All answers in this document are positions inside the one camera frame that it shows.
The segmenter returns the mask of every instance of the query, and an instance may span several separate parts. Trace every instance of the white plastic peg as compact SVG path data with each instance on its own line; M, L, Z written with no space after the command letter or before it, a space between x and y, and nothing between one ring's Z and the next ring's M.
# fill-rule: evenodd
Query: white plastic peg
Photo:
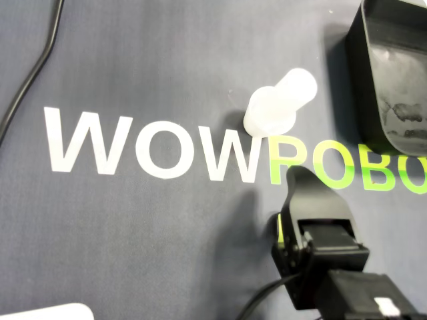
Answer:
M92 310L82 303L69 303L11 315L2 315L0 320L93 320Z
M269 137L288 132L295 124L296 111L318 92L313 75L292 69L275 87L262 87L252 94L243 120L252 137Z

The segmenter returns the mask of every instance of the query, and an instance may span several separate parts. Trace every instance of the black plastic container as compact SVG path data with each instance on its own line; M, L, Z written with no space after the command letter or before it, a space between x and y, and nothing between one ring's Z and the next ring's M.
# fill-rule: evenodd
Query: black plastic container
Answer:
M426 156L427 8L363 0L346 51L363 142L377 153Z

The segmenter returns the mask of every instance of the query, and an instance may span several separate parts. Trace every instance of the gray fabric surface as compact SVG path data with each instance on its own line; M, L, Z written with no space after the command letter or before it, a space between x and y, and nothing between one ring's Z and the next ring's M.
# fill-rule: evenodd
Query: gray fabric surface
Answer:
M43 48L51 3L0 2L2 113ZM270 183L267 141L255 183L242 183L233 152L224 181L210 181L197 126L210 127L217 159L225 130L238 130L248 159L241 121L250 95L293 67L319 85L288 133L306 144L304 165L313 169L322 140L347 146L356 177L338 193L372 250L367 270L389 274L426 312L426 197L398 177L390 192L365 191L348 142L356 126L337 43L357 8L357 0L66 1L53 54L0 149L0 314L82 302L104 320L233 319L278 278L264 226L287 186ZM133 117L115 175L98 175L89 137L72 172L52 172L44 106L60 108L65 148L83 111L99 114L107 151L119 116ZM170 180L148 175L135 156L139 131L161 120L185 128L195 148L189 171ZM179 154L173 135L153 138L160 167ZM338 156L325 162L340 176ZM253 319L316 315L295 311L281 288Z

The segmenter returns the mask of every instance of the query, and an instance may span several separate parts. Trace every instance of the white plastic cylinder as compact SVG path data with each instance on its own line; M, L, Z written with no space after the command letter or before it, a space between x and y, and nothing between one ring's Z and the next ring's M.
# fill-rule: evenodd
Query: white plastic cylinder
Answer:
M288 132L296 111L316 96L318 86L305 69L292 69L275 87L254 92L244 117L246 132L252 137L268 137Z

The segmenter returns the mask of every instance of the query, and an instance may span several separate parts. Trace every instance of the black cable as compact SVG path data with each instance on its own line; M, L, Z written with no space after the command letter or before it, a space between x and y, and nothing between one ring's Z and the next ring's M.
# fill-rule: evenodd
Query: black cable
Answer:
M45 48L41 53L39 59L35 63L34 67L28 74L27 78L24 80L22 85L20 86L18 92L16 92L11 104L7 108L3 119L0 123L0 146L5 138L7 129L9 128L13 116L18 110L19 105L21 104L25 94L28 92L30 86L33 84L35 78L38 76L40 70L45 65L47 59L49 58L53 45L55 44L56 34L58 33L59 19L61 18L62 7L64 4L64 0L55 0L55 4L53 6L53 13L51 19L51 26L49 28L49 34L47 36Z
M268 285L265 285L262 287L249 301L246 303L245 307L243 308L242 312L238 315L236 320L246 320L252 312L255 310L255 308L274 290L276 290L278 287L281 287L288 281L291 281L292 279L299 277L300 274L291 275L289 277L281 278L277 281L274 281L272 283L269 283Z

